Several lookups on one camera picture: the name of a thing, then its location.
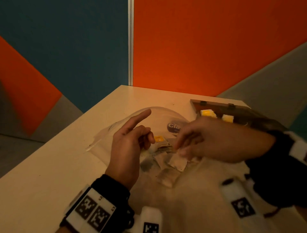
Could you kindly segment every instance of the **gray floor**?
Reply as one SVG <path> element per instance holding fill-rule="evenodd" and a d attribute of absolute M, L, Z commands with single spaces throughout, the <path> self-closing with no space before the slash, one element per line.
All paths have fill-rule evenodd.
<path fill-rule="evenodd" d="M 0 135 L 0 178 L 44 143 Z"/>

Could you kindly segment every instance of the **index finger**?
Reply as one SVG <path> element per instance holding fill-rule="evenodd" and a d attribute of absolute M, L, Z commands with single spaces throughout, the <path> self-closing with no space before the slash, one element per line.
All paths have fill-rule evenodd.
<path fill-rule="evenodd" d="M 200 118 L 197 120 L 194 120 L 187 125 L 185 125 L 179 132 L 176 142 L 174 144 L 174 149 L 179 149 L 185 140 L 193 133 L 200 133 L 201 132 L 201 122 Z"/>
<path fill-rule="evenodd" d="M 140 123 L 142 120 L 149 117 L 151 114 L 151 109 L 146 109 L 145 111 L 141 112 L 140 114 L 131 117 L 119 130 L 118 132 L 120 134 L 126 135 L 130 131 L 132 131 L 138 123 Z"/>

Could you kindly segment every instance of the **left hand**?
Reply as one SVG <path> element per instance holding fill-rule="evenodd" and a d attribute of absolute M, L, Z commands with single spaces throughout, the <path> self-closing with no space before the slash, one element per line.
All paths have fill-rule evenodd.
<path fill-rule="evenodd" d="M 105 174 L 120 182 L 129 190 L 139 176 L 140 153 L 148 150 L 155 143 L 154 135 L 149 127 L 140 125 L 142 120 L 151 114 L 147 109 L 137 116 L 131 117 L 114 135 L 111 159 Z"/>

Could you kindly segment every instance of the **orange wall panel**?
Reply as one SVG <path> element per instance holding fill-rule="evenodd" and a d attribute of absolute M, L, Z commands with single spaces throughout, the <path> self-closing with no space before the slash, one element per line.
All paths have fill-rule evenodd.
<path fill-rule="evenodd" d="M 58 89 L 2 37 L 0 82 L 28 135 L 36 130 L 62 96 Z"/>
<path fill-rule="evenodd" d="M 134 0 L 133 85 L 216 96 L 307 41 L 306 0 Z"/>

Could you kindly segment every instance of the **hand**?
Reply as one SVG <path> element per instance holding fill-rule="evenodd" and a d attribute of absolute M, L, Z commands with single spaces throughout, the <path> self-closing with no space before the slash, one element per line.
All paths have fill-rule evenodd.
<path fill-rule="evenodd" d="M 151 114 L 147 109 L 137 116 L 131 117 L 114 135 L 111 159 L 105 174 L 120 182 L 129 190 L 139 176 L 140 153 L 148 150 L 155 143 L 154 135 L 149 127 L 140 125 L 142 120 Z"/>
<path fill-rule="evenodd" d="M 189 160 L 208 157 L 237 163 L 262 156 L 274 142 L 265 132 L 202 116 L 180 130 L 174 147 Z"/>

